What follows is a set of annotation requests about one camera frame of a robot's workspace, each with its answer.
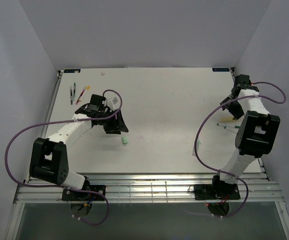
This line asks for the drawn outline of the green highlighter cap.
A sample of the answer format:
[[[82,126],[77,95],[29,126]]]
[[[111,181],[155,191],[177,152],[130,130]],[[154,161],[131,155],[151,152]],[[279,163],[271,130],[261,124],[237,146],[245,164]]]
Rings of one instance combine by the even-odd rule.
[[[126,136],[122,136],[121,137],[121,142],[122,142],[123,145],[126,145],[128,143],[127,137]]]

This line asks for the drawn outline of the yellow highlighter pen body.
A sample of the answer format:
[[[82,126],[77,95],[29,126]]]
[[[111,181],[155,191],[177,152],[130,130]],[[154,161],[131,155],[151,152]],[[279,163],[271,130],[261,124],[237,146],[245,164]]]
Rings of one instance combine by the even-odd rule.
[[[234,117],[222,117],[218,120],[220,123],[236,122],[237,119]]]

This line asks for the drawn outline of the white green thin pen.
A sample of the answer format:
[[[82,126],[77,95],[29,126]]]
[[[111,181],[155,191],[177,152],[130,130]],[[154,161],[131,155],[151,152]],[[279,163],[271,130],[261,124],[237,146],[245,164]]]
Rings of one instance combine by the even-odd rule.
[[[239,128],[239,125],[236,124],[226,124],[226,123],[217,123],[216,124],[219,127],[226,127],[226,128]]]

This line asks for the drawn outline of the green highlighter pen body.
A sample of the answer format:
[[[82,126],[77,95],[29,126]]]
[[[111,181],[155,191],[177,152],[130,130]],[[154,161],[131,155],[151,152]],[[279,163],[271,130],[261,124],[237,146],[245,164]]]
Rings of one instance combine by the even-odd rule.
[[[200,142],[200,139],[198,138],[196,144],[193,146],[192,156],[195,156],[196,153],[199,151],[200,144],[201,144],[201,142]]]

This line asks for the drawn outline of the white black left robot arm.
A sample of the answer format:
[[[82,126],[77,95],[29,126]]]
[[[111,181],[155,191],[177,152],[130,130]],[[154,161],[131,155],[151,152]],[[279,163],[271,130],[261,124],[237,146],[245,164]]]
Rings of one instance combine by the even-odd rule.
[[[37,138],[32,147],[29,175],[58,186],[73,189],[80,200],[90,196],[87,178],[69,169],[68,148],[94,126],[102,126],[106,134],[120,135],[129,130],[121,111],[110,103],[86,103],[75,111],[73,122],[65,124],[47,138]]]

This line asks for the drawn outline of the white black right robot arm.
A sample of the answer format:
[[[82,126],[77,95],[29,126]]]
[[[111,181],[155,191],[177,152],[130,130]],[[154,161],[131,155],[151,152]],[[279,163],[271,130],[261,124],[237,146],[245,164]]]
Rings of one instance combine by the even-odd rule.
[[[230,160],[212,178],[211,195],[217,199],[231,198],[238,193],[238,178],[256,159],[271,152],[281,119],[271,114],[259,97],[259,89],[249,75],[235,77],[231,94],[220,104],[242,122],[235,136],[235,148]]]

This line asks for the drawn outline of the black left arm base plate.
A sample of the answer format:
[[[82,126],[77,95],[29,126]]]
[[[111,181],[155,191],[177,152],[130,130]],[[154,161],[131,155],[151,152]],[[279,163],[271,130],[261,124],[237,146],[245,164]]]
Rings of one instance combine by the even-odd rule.
[[[85,192],[73,190],[71,188],[65,188],[62,192],[61,200],[66,202],[88,202],[92,201],[104,201],[104,198],[99,194],[106,195],[106,185],[90,185],[85,189]]]

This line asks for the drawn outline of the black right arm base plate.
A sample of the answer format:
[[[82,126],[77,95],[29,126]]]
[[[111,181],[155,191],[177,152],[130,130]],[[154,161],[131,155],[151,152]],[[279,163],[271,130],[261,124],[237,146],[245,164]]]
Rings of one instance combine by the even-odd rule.
[[[223,190],[216,190],[211,184],[192,184],[188,187],[188,192],[194,194],[195,200],[240,200],[238,186],[232,193]]]

